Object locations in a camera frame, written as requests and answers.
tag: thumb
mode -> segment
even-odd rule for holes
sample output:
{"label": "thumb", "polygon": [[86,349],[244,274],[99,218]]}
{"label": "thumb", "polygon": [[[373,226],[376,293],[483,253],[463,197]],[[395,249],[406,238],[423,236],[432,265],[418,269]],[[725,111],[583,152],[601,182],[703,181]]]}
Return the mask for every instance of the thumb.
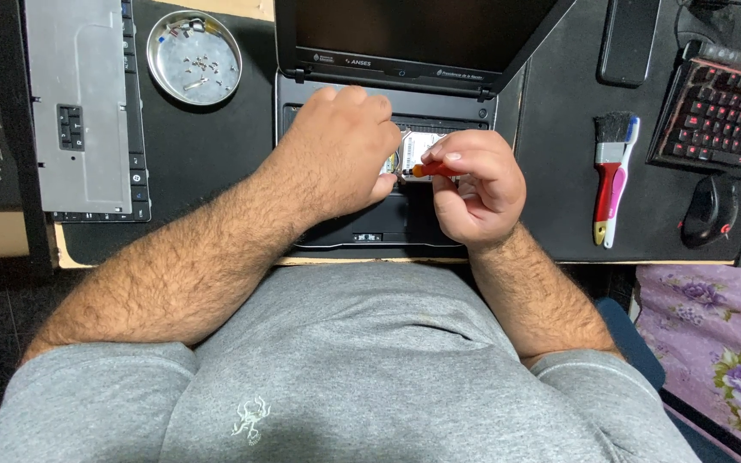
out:
{"label": "thumb", "polygon": [[396,175],[394,174],[381,174],[376,178],[376,184],[373,185],[371,190],[368,205],[379,203],[386,196],[390,195],[390,192],[394,190],[396,184]]}
{"label": "thumb", "polygon": [[451,239],[459,241],[474,226],[456,184],[444,175],[433,176],[433,207],[442,231]]}

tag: laptop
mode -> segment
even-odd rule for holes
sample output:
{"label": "laptop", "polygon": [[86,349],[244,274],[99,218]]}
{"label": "laptop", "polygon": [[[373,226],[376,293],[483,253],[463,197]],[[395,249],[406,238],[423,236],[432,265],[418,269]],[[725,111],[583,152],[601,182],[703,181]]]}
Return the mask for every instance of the laptop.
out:
{"label": "laptop", "polygon": [[[414,146],[426,139],[494,130],[499,92],[574,1],[275,0],[274,143],[316,90],[352,84],[393,106],[404,140],[389,165],[418,159]],[[440,230],[426,182],[400,183],[380,203],[323,222],[295,245],[461,246]]]}
{"label": "laptop", "polygon": [[22,8],[43,210],[56,222],[149,221],[131,0]]}

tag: forearm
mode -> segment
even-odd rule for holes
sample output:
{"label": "forearm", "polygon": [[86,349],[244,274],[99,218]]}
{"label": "forearm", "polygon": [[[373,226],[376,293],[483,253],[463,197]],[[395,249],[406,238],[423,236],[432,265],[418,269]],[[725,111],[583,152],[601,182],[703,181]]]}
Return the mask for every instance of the forearm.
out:
{"label": "forearm", "polygon": [[526,365],[596,349],[618,355],[602,316],[520,223],[505,243],[470,256],[479,290]]}
{"label": "forearm", "polygon": [[70,343],[204,339],[310,226],[291,192],[266,177],[257,172],[102,264],[45,322],[23,362]]}

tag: laptop screen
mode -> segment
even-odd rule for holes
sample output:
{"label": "laptop screen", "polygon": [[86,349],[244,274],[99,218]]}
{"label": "laptop screen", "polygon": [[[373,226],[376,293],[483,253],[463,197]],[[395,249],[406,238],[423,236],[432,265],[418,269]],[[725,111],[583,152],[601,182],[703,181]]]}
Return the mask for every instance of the laptop screen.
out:
{"label": "laptop screen", "polygon": [[296,43],[503,72],[556,0],[296,0]]}

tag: skin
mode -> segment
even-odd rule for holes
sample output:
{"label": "skin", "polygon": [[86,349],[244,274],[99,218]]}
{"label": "skin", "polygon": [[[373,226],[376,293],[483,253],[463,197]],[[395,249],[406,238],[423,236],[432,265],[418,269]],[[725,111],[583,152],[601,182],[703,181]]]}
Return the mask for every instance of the skin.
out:
{"label": "skin", "polygon": [[[311,226],[379,202],[401,134],[383,96],[324,88],[259,169],[210,204],[136,240],[88,276],[37,332],[22,363],[72,343],[178,341],[224,324]],[[455,132],[424,157],[466,173],[434,178],[442,230],[468,246],[480,290],[525,365],[550,352],[616,353],[599,314],[518,225],[524,178],[496,132]]]}

